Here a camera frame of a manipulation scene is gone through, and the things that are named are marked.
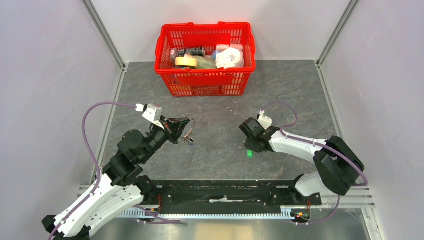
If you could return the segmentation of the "wire keyring with keys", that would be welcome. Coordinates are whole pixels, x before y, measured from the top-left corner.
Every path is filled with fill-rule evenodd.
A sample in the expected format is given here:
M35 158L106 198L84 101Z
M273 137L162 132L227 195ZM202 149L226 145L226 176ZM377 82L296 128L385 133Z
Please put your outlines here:
M194 128L196 126L196 120L194 118L189 119L189 124L192 124L192 126L189 128L189 131L183 136L182 140L185 144L188 144L190 146L194 145Z

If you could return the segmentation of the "key with green tag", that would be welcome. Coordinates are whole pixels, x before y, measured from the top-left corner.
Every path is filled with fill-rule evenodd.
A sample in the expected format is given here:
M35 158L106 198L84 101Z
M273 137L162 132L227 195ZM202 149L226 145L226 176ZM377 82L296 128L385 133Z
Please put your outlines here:
M253 157L253 151L252 150L250 150L250 149L247 150L247 157L249 159L251 159Z

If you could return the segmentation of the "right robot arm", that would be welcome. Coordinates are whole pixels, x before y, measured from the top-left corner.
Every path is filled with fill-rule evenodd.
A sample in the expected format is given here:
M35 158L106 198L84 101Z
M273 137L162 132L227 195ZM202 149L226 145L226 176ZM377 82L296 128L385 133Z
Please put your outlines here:
M368 183L364 164L338 136L327 140L307 138L252 117L239 128L246 136L245 148L252 152L288 154L314 164L316 171L297 177L288 191L289 200L296 205L322 191L345 196L352 187L358 186L359 178L364 186Z

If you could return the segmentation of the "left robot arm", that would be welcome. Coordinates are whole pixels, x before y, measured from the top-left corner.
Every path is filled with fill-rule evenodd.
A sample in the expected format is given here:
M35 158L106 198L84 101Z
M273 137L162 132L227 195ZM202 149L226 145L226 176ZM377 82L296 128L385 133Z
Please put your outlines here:
M162 126L151 124L149 132L127 131L117 144L99 179L70 207L57 215L47 215L42 225L50 240L88 240L125 210L140 203L152 204L157 187L142 176L145 164L166 142L178 144L190 118L160 117Z

